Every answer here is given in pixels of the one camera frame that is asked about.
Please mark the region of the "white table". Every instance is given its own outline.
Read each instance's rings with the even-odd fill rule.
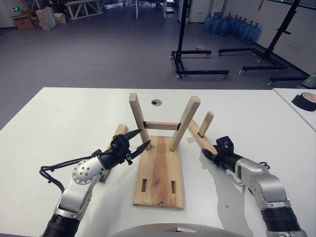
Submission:
[[[316,90],[308,90],[308,89],[284,89],[284,88],[274,88],[274,91],[280,95],[283,100],[291,106],[294,111],[297,112],[299,116],[302,117],[315,131],[316,131],[316,111],[310,112],[306,110],[302,110],[292,103],[292,100],[296,95],[300,95],[303,92],[308,92],[316,95]]]
[[[131,92],[138,94],[148,121],[178,122],[189,97],[198,96],[201,105],[195,121],[201,124],[207,111],[215,115],[206,133],[211,142],[229,135],[237,154],[268,162],[271,173],[285,185],[301,227],[308,236],[316,236],[316,134],[274,91],[91,88],[43,88],[0,131],[0,233],[43,233],[60,191],[38,174],[40,166],[105,149],[119,123],[136,129],[128,102]],[[160,99],[162,105],[152,106],[152,99]],[[131,150],[139,144],[140,136],[133,138]],[[242,191],[230,175],[201,155],[189,131],[180,142],[180,154],[184,210],[132,205],[136,158],[134,165],[115,167],[105,184],[95,186],[76,236],[106,237],[134,226],[166,222],[265,236],[265,224],[249,191]],[[56,170],[53,175],[66,186],[72,169]]]

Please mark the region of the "black tape roll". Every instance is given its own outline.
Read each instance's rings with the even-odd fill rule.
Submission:
[[[304,92],[301,95],[295,96],[292,103],[302,110],[315,111],[316,110],[316,95]]]

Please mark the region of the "cardboard box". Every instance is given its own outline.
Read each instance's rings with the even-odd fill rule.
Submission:
[[[54,14],[57,20],[57,24],[65,24],[66,23],[66,16],[64,13],[55,13]]]
[[[37,10],[36,15],[38,16],[43,31],[50,31],[52,28],[57,26],[56,17],[51,7],[46,7],[45,9]]]
[[[26,29],[33,28],[31,19],[28,15],[13,16],[12,19],[14,20],[14,23],[19,30],[26,30]]]

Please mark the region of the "wooden plank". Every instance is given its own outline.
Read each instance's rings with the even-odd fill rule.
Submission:
[[[118,128],[116,129],[116,131],[115,131],[115,133],[113,134],[113,136],[119,135],[119,134],[125,134],[125,133],[127,133],[127,131],[128,131],[128,129],[127,129],[127,126],[126,126],[126,125],[124,125],[124,124],[119,124],[119,125],[118,125]],[[108,176],[110,172],[111,172],[110,169],[106,170],[106,171],[105,171],[105,174],[104,174],[102,177],[100,177],[100,180],[99,180],[99,181],[100,181],[100,182],[104,182],[104,181],[106,180],[106,176]]]
[[[170,150],[172,152],[175,151],[177,146],[179,145],[183,137],[183,134],[187,130],[187,127],[191,119],[193,118],[194,114],[196,113],[200,103],[201,101],[199,100],[197,96],[191,96],[191,98],[189,99],[189,102],[180,119],[180,123],[181,123],[180,128],[178,129],[178,131],[174,132],[173,137],[170,142]]]
[[[183,209],[179,150],[171,137],[150,136],[151,149],[141,154],[133,205]]]
[[[142,110],[140,109],[140,105],[138,102],[137,94],[136,93],[130,93],[129,95],[129,104],[132,108],[132,112],[134,114],[136,124],[138,129],[141,129],[140,136],[142,138],[143,143],[149,141],[149,136],[147,133],[147,130],[144,127],[144,117],[142,114]]]
[[[211,151],[213,154],[217,154],[217,151],[215,147],[212,145],[212,143],[208,140],[206,136],[200,137],[198,134],[198,125],[194,120],[191,120],[189,124],[189,131],[192,133],[194,138],[196,139],[197,143],[202,149],[208,149]]]
[[[178,123],[175,122],[145,122],[146,129],[159,129],[159,130],[178,130]]]
[[[199,135],[201,137],[203,137],[204,134],[206,133],[206,131],[207,131],[209,125],[211,124],[213,118],[214,118],[214,114],[211,111],[207,112],[207,114],[206,114],[206,116],[205,116],[205,118],[203,120],[203,123],[202,123],[201,127],[198,130],[198,133],[199,133]]]

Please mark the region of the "gray floor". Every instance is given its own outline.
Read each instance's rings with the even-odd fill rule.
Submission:
[[[177,15],[162,18],[162,10],[140,7],[111,9],[102,15],[69,20],[50,32],[0,29],[0,129],[44,86],[161,89],[271,89],[271,76],[288,71],[237,73],[256,65],[251,53],[218,57],[219,48],[244,45],[233,37],[222,38],[186,27],[183,49],[199,44],[213,50],[210,59],[184,59],[187,69],[230,70],[220,75],[175,77],[170,52],[177,49],[180,24]],[[280,82],[295,87],[299,82]]]

